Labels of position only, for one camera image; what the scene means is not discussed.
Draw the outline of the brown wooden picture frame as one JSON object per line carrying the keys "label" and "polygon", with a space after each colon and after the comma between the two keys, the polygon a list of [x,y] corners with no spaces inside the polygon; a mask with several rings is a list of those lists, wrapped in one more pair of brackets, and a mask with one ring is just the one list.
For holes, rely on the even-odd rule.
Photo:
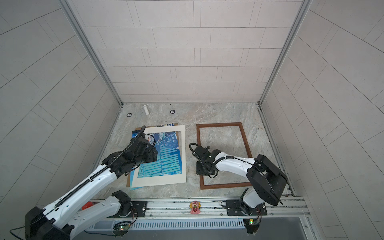
{"label": "brown wooden picture frame", "polygon": [[[197,124],[197,140],[198,140],[197,145],[201,144],[200,128],[220,128],[220,127],[239,127],[240,132],[241,132],[241,136],[242,136],[242,139],[243,139],[243,142],[244,142],[244,145],[245,145],[245,149],[246,149],[247,155],[248,155],[249,158],[252,157],[252,153],[251,153],[251,150],[250,150],[250,147],[249,147],[249,143],[248,143],[248,140],[247,140],[244,128],[243,128],[243,124],[241,122],[236,122],[236,123]],[[196,149],[198,149],[197,159],[198,159],[198,163],[199,163],[199,164],[197,164],[196,170],[197,170],[197,174],[200,176],[200,187],[201,187],[201,190],[224,189],[224,188],[240,188],[240,187],[251,187],[252,186],[250,182],[247,182],[247,183],[230,183],[230,184],[206,185],[205,182],[204,182],[203,176],[208,176],[211,179],[213,179],[212,172],[211,172],[211,167],[213,165],[213,161],[209,161],[208,162],[208,167],[207,168],[206,168],[206,162],[205,162],[205,160],[208,159],[208,157],[211,156],[210,155],[211,152],[209,151],[210,147],[208,146],[208,147],[202,148],[202,149],[200,149],[199,147],[196,147],[194,150],[192,149],[192,147],[190,147],[190,150],[192,151],[193,154],[195,153]]]}

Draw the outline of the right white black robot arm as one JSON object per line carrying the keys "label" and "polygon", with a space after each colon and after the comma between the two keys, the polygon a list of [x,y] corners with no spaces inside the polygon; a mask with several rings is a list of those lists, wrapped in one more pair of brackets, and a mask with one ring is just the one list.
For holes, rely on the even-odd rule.
{"label": "right white black robot arm", "polygon": [[257,212],[258,206],[267,203],[277,206],[288,183],[287,176],[264,155],[256,158],[240,158],[228,155],[220,150],[189,144],[193,156],[198,160],[196,173],[200,176],[215,178],[219,172],[230,172],[248,179],[252,189],[246,189],[235,210],[244,215]]}

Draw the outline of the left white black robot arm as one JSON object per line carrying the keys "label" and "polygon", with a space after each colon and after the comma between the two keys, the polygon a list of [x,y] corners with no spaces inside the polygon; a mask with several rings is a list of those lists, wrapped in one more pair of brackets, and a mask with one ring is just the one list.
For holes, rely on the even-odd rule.
{"label": "left white black robot arm", "polygon": [[88,177],[72,190],[43,209],[34,207],[25,217],[27,240],[71,240],[95,223],[112,216],[137,217],[131,198],[116,191],[87,209],[89,200],[99,191],[140,165],[157,160],[156,141],[138,134],[121,152],[107,156]]}

